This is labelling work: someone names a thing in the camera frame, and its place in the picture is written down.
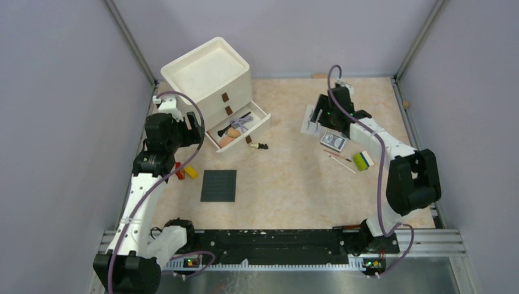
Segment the black makeup brush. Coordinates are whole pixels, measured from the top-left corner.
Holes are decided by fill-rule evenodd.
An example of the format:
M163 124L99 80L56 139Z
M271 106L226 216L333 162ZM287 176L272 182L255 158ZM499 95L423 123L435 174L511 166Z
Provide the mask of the black makeup brush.
M251 116L251 112L247 112L246 114L242 115L240 118L232 119L230 123L223 129L219 130L217 132L217 135L222 137L228 130L231 128L238 128L242 133L248 131L248 127L245 126L245 124L248 122L252 122L253 117Z

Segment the round peach powder puff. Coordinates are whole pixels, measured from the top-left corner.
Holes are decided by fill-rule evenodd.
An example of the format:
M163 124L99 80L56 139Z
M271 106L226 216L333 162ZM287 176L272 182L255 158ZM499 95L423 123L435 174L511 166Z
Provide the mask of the round peach powder puff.
M225 136L220 140L220 147L224 148L224 147L228 146L230 143L232 143L233 141L235 141L235 138Z

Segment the purple eyelash curler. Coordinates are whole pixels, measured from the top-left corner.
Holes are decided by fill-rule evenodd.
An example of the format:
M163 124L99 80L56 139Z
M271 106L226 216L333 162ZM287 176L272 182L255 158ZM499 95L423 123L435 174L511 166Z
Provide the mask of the purple eyelash curler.
M246 124L252 121L253 117L247 115L241 118L231 120L231 127L234 129L239 129L242 133L245 133L246 131L248 131L248 127L246 126Z

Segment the white bottom drawer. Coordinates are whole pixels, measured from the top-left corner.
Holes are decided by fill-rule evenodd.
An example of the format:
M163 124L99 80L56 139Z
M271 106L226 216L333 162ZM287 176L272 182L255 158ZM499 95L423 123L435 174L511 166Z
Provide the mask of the white bottom drawer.
M206 131L206 137L218 155L235 155L253 145L264 146L262 135L270 128L271 119L270 113L252 101Z

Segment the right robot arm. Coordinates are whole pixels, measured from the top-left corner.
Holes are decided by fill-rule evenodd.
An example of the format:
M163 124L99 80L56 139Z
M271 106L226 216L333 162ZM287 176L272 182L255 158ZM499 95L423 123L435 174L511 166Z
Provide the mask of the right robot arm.
M310 120L361 144L368 155L378 156L379 174L387 168L385 189L381 187L383 177L378 177L377 213L361 224L359 245L364 251L376 252L384 243L383 236L390 236L406 217L441 198L434 152L397 140L371 114L355 110L345 84L336 83L318 97Z

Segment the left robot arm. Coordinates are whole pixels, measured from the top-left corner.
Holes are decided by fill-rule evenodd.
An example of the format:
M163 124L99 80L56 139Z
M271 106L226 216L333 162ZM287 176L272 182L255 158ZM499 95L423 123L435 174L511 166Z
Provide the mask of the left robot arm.
M93 269L107 293L155 293L174 254L196 246L196 236L183 225L168 225L149 240L160 194L169 178L198 154L205 133L202 112L189 96L165 91L156 99L159 109L146 118L143 148L132 164L118 227L106 251L94 258Z

